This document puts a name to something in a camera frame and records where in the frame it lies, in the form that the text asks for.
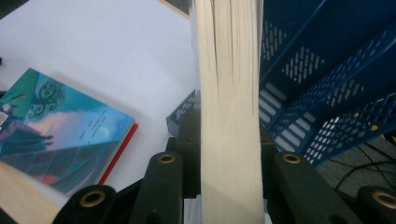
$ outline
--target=white surface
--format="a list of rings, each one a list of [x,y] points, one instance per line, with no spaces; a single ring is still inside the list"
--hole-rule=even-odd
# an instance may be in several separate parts
[[[31,67],[135,117],[116,190],[164,151],[165,118],[195,88],[190,22],[157,0],[30,0],[0,20],[0,56],[0,91]]]

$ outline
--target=illustrated book cover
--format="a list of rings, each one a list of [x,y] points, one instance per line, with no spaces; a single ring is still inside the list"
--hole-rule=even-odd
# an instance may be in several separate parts
[[[134,117],[28,69],[0,98],[0,161],[71,195],[103,184]]]

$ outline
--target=metal ring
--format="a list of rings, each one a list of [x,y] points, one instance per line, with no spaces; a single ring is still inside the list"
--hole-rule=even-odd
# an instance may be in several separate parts
[[[79,200],[79,204],[83,207],[94,207],[101,203],[105,197],[106,195],[103,191],[96,189],[84,194]]]
[[[300,163],[301,159],[298,156],[295,156],[293,154],[285,154],[283,155],[283,160],[288,162],[288,163],[292,163],[292,164],[297,164]]]
[[[373,198],[387,208],[396,209],[396,198],[386,192],[376,190],[373,193]]]
[[[176,157],[173,155],[162,155],[158,161],[160,163],[171,163],[174,162],[176,160]]]

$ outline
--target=blue book cover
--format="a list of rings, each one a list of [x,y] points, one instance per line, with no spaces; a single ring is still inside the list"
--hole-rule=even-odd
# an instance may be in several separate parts
[[[0,99],[0,160],[65,194],[104,182],[134,117],[33,69]]]

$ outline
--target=gray floor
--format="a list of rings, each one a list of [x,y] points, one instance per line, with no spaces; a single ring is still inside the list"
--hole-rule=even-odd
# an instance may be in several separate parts
[[[378,164],[376,167],[382,171],[382,174],[374,165],[353,172],[339,187],[339,190],[353,197],[356,197],[359,189],[364,186],[381,186],[389,189],[392,188],[391,186],[396,187],[396,163],[394,162],[396,159],[396,146],[383,138],[375,139],[369,142],[369,144],[390,155],[393,159],[393,163]],[[372,161],[356,147],[326,161],[318,168],[318,171],[332,187],[335,188],[343,176],[357,166],[392,160],[382,156],[380,153],[375,152],[364,144],[361,145],[360,148]]]

